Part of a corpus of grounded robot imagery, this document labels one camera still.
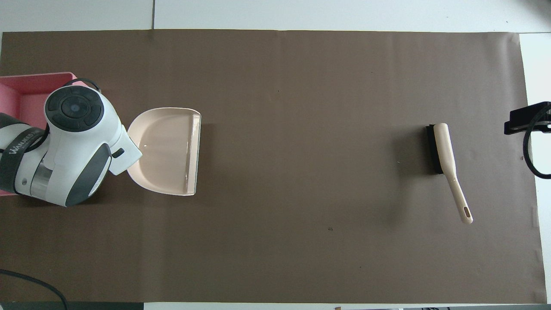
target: black bracket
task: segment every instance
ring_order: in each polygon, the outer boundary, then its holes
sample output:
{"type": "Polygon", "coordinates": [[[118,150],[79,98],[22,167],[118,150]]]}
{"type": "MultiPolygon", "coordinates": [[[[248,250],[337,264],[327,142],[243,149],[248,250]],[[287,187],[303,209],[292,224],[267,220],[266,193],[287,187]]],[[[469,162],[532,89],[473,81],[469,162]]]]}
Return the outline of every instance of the black bracket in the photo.
{"type": "MultiPolygon", "coordinates": [[[[549,105],[551,105],[551,102],[544,101],[511,111],[511,113],[509,113],[509,121],[504,124],[504,134],[512,135],[513,133],[526,131],[528,124],[536,113],[549,105]]],[[[551,132],[551,128],[547,127],[548,124],[551,124],[551,115],[549,113],[545,113],[536,122],[533,130],[551,132]]]]}

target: white table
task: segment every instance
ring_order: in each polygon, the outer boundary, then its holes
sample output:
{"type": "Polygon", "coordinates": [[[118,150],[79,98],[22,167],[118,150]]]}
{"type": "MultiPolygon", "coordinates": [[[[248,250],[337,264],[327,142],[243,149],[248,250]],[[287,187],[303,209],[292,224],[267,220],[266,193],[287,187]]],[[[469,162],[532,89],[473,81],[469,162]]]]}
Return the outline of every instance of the white table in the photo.
{"type": "MultiPolygon", "coordinates": [[[[551,1],[2,0],[0,31],[272,29],[521,33],[529,104],[551,100],[551,1]]],[[[551,173],[549,136],[533,135],[534,163],[551,173]]],[[[545,283],[551,287],[551,180],[536,179],[545,283]]],[[[547,291],[551,300],[551,289],[547,291]]],[[[146,309],[404,308],[441,304],[147,303],[146,309]]]]}

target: black bristles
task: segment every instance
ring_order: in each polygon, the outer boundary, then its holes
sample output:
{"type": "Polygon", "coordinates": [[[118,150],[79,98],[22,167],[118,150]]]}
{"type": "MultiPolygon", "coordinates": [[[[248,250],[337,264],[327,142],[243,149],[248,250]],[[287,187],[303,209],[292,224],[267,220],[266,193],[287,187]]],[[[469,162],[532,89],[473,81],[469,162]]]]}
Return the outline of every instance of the black bristles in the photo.
{"type": "Polygon", "coordinates": [[[440,165],[440,157],[438,157],[438,148],[436,147],[436,138],[434,136],[434,125],[426,127],[426,136],[429,140],[430,158],[433,160],[434,172],[443,174],[442,166],[440,165]]]}

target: round joint cover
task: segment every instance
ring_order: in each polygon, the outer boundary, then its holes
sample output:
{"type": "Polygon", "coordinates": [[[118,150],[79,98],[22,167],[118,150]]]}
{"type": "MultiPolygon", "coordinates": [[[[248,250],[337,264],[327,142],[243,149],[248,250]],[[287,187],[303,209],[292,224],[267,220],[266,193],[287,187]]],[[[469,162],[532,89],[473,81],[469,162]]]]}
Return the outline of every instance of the round joint cover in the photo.
{"type": "Polygon", "coordinates": [[[94,127],[104,114],[100,96],[91,88],[78,85],[53,92],[46,101],[45,110],[54,126],[70,132],[94,127]]]}

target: brown mat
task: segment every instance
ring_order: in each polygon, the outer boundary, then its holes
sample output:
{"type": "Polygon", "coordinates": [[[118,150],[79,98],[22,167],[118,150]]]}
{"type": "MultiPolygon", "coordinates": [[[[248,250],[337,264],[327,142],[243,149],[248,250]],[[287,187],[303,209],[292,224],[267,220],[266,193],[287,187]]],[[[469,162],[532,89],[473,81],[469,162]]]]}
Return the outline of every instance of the brown mat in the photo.
{"type": "MultiPolygon", "coordinates": [[[[128,126],[203,115],[197,194],[124,173],[64,209],[2,197],[0,266],[73,301],[545,302],[521,139],[518,35],[156,30],[5,33],[1,75],[71,71],[128,126]],[[447,122],[474,224],[431,175],[447,122]]],[[[52,300],[2,278],[0,300],[52,300]]]]}

